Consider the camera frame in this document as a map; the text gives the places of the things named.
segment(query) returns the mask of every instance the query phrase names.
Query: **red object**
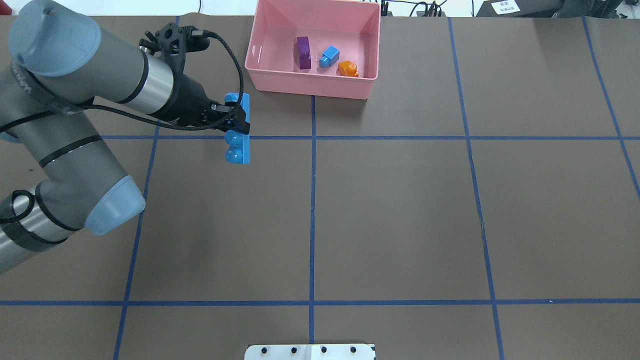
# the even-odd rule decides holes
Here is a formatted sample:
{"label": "red object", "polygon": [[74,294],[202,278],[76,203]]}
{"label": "red object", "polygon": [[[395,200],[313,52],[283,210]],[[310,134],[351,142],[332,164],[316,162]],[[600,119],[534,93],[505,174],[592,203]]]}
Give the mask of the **red object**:
{"label": "red object", "polygon": [[13,10],[3,0],[0,0],[0,15],[11,15]]}

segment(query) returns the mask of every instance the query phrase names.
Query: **purple block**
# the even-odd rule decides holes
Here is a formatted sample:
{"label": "purple block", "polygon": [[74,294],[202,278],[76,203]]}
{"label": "purple block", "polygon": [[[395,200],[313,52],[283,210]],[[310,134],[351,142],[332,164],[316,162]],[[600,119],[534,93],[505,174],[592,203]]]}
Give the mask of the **purple block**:
{"label": "purple block", "polygon": [[298,37],[298,54],[300,55],[300,70],[311,69],[309,37]]}

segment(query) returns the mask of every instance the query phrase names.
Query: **orange block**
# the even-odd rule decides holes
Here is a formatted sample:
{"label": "orange block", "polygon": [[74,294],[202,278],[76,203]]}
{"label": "orange block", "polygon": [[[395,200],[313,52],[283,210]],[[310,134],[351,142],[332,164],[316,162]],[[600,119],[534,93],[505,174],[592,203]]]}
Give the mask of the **orange block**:
{"label": "orange block", "polygon": [[343,61],[338,64],[338,72],[340,72],[340,75],[342,76],[353,76],[356,78],[359,76],[358,65],[352,63],[349,60]]}

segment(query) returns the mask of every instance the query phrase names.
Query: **blue block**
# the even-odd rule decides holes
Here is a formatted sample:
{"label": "blue block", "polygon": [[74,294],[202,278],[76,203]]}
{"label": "blue block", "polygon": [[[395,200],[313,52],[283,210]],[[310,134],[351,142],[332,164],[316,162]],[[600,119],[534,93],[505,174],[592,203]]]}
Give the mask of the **blue block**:
{"label": "blue block", "polygon": [[[225,102],[237,100],[237,92],[230,92],[225,96]],[[251,123],[249,116],[249,94],[246,92],[242,94],[241,106],[246,113],[245,121]],[[235,130],[227,130],[225,133],[225,141],[229,144],[229,149],[227,149],[225,156],[228,162],[232,164],[249,164],[251,160],[251,142],[249,135],[239,133]]]}
{"label": "blue block", "polygon": [[320,59],[320,67],[329,67],[335,64],[336,61],[340,58],[340,50],[338,50],[335,46],[329,45],[326,50],[322,53],[322,58]]}

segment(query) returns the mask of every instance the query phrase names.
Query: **gray table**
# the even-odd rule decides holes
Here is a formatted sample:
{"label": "gray table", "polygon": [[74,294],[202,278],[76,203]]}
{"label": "gray table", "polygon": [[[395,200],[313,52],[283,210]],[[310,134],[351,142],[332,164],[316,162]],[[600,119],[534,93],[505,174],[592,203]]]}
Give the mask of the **gray table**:
{"label": "gray table", "polygon": [[[174,19],[97,20],[137,42]],[[244,59],[251,17],[180,23]],[[638,359],[639,35],[636,20],[385,18],[368,101],[245,77],[248,166],[219,133],[88,111],[147,209],[0,277],[0,358],[364,341],[393,360]],[[186,72],[214,99],[237,86],[219,45]],[[4,194],[44,178],[21,145],[0,151]]]}

